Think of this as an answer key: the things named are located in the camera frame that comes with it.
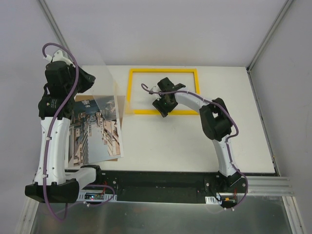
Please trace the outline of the yellow photo frame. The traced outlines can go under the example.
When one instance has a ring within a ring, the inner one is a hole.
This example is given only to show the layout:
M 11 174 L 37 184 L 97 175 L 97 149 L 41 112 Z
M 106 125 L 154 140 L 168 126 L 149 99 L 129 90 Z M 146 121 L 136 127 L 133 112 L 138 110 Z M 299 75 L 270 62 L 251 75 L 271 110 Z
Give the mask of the yellow photo frame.
M 198 72 L 195 68 L 131 68 L 129 70 L 126 100 L 131 102 L 133 75 L 134 73 L 192 73 L 194 77 L 195 93 L 200 94 Z M 134 109 L 136 115 L 157 115 L 157 110 Z M 171 115 L 198 115 L 191 110 L 177 110 L 170 113 Z

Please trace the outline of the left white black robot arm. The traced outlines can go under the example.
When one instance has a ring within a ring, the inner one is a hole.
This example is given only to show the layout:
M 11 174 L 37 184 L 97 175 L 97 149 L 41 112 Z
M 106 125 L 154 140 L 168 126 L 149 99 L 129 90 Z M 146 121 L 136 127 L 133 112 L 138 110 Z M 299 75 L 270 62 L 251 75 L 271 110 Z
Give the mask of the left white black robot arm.
M 87 185 L 99 189 L 103 178 L 99 166 L 83 166 L 66 176 L 65 152 L 75 96 L 89 90 L 95 77 L 76 67 L 57 50 L 47 55 L 44 94 L 38 104 L 41 124 L 39 166 L 32 184 L 25 187 L 25 195 L 40 203 L 74 203 Z

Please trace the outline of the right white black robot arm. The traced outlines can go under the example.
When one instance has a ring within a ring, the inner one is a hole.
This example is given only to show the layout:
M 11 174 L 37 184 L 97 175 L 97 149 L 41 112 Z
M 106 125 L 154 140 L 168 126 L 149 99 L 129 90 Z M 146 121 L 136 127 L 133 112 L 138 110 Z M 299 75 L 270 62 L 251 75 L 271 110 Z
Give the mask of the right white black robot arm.
M 184 84 L 174 85 L 169 78 L 163 78 L 157 83 L 157 86 L 157 91 L 152 88 L 148 93 L 156 96 L 152 105 L 162 117 L 166 117 L 179 104 L 199 114 L 202 130 L 205 136 L 213 142 L 217 155 L 218 185 L 222 191 L 231 192 L 242 177 L 234 162 L 230 141 L 231 138 L 238 135 L 239 130 L 223 99 L 205 99 L 199 94 L 189 91 Z

